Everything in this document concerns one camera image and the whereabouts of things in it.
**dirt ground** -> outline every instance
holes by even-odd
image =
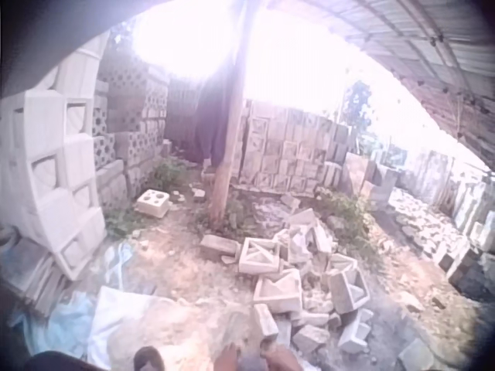
[[[192,184],[199,180],[198,171],[189,171]],[[158,296],[197,305],[207,302],[208,311],[221,311],[232,303],[248,308],[254,280],[237,274],[235,265],[225,266],[202,256],[200,238],[211,232],[203,224],[207,206],[193,201],[187,184],[179,191],[186,200],[177,203],[173,196],[174,208],[132,241],[135,254],[125,266],[129,277],[126,291],[138,292],[138,286],[145,282],[156,285]],[[228,207],[237,205],[242,217],[225,228],[228,237],[239,241],[245,236],[271,238],[289,215],[278,196],[237,190],[231,193]],[[303,200],[302,206],[314,202]],[[366,220],[369,246],[374,250],[355,247],[352,255],[360,260],[371,292],[366,305],[374,312],[367,339],[369,349],[353,356],[342,353],[336,347],[339,334],[333,333],[329,345],[311,361],[323,370],[389,370],[394,368],[399,352],[420,337],[434,352],[438,369],[459,368],[472,356],[479,329],[489,327],[484,314],[491,304],[464,298],[447,282],[440,268],[409,246],[390,213],[368,214]],[[384,240],[393,240],[394,248],[383,251],[380,245]],[[406,309],[400,297],[403,291],[413,294],[424,311]]]

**concrete wall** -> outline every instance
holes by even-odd
[[[78,278],[105,237],[92,120],[108,34],[70,54],[35,88],[2,99],[0,222]]]

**wooden pole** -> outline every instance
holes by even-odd
[[[232,77],[234,81],[229,102],[229,118],[227,122],[224,160],[220,163],[215,173],[215,185],[211,196],[210,224],[212,227],[221,226],[222,221],[224,220],[225,206],[227,205],[227,196],[229,192],[230,174],[232,172],[235,146],[237,143],[237,132],[239,130],[239,123],[241,122],[249,42],[251,40],[254,17],[259,8],[260,0],[246,0],[245,3],[244,22],[241,29],[239,48],[237,50],[237,58]]]

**stone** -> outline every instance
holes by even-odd
[[[399,354],[398,361],[405,371],[423,371],[433,366],[435,357],[422,340],[415,339]]]
[[[292,196],[289,193],[286,193],[286,194],[282,195],[282,197],[280,198],[280,200],[285,205],[287,205],[288,207],[290,207],[292,212],[294,212],[295,210],[297,210],[297,208],[299,207],[299,204],[301,203],[301,200],[300,199],[295,198],[294,196]]]
[[[302,287],[299,271],[286,269],[279,274],[266,274],[258,278],[253,302],[265,303],[271,313],[302,310]]]
[[[275,315],[273,317],[275,320],[275,324],[278,328],[278,336],[275,340],[278,344],[289,348],[291,345],[291,337],[292,337],[292,323],[286,318],[284,315]]]
[[[193,200],[195,203],[202,203],[207,198],[207,193],[202,189],[195,189],[193,194]]]
[[[328,327],[335,331],[342,325],[342,319],[338,313],[332,313],[328,318]]]
[[[295,346],[306,356],[329,340],[328,331],[311,325],[304,326],[292,337]]]
[[[280,245],[273,240],[261,238],[244,239],[239,258],[239,273],[263,274],[278,272]]]
[[[148,189],[138,198],[136,209],[140,213],[161,219],[169,210],[169,198],[168,193]]]
[[[200,246],[208,252],[229,257],[236,257],[241,251],[241,245],[237,241],[214,236],[213,234],[205,235],[201,240]]]
[[[278,336],[278,327],[271,316],[268,306],[266,304],[253,305],[253,316],[254,323],[256,324],[261,337],[268,341],[276,340]]]
[[[359,269],[331,275],[329,286],[333,304],[339,314],[355,311],[370,300],[364,276]],[[356,293],[353,287],[360,289],[360,292]]]
[[[329,321],[328,313],[311,313],[309,311],[301,311],[299,313],[291,313],[292,325],[301,327],[311,325],[316,327],[324,327]]]
[[[423,304],[421,304],[421,302],[414,295],[409,294],[407,291],[400,292],[398,300],[413,313],[421,313],[425,310]]]

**broken concrete block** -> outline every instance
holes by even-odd
[[[263,274],[278,272],[280,245],[272,240],[246,237],[239,258],[239,273]]]
[[[364,276],[359,269],[339,272],[330,276],[330,292],[337,313],[354,311],[370,300]]]
[[[295,346],[304,354],[308,355],[319,346],[330,340],[330,333],[323,328],[306,325],[292,337]]]
[[[328,328],[330,330],[337,330],[342,325],[342,319],[338,313],[332,313],[328,318]]]
[[[347,325],[339,339],[339,348],[351,354],[359,353],[367,348],[366,337],[371,327],[361,320],[362,311],[351,313],[347,318]]]
[[[312,228],[312,232],[318,251],[326,254],[331,254],[333,247],[333,238],[326,235],[325,229],[323,228],[319,220],[316,221],[316,226]]]
[[[317,220],[318,218],[316,218],[315,212],[312,209],[306,209],[300,213],[291,215],[287,219],[287,223],[289,226],[315,226]]]
[[[138,198],[136,209],[140,213],[163,218],[170,207],[169,198],[168,193],[148,189]]]
[[[291,209],[292,212],[294,212],[294,210],[296,210],[299,207],[299,204],[301,203],[301,200],[300,199],[295,198],[290,193],[286,193],[286,194],[282,195],[282,197],[280,198],[280,200],[285,205],[287,205],[288,207],[290,207],[290,209]]]
[[[323,327],[329,321],[328,313],[311,313],[309,311],[293,312],[291,313],[291,321],[295,327],[301,327],[306,325]]]
[[[265,303],[271,313],[302,310],[302,286],[299,271],[287,269],[280,274],[266,274],[258,278],[253,302]]]
[[[278,336],[278,327],[266,304],[253,306],[254,323],[263,339],[273,341]]]
[[[202,203],[207,197],[207,193],[202,189],[195,189],[193,200],[195,203]]]
[[[422,371],[433,366],[435,357],[422,340],[415,339],[399,354],[398,361],[405,371]]]
[[[278,336],[276,342],[278,344],[282,344],[286,348],[289,348],[291,345],[291,337],[292,337],[292,323],[291,321],[285,317],[285,315],[275,315],[273,317],[275,320],[275,324],[278,328]]]
[[[234,240],[207,234],[203,237],[200,243],[202,249],[218,255],[227,255],[236,257],[240,253],[241,245]]]

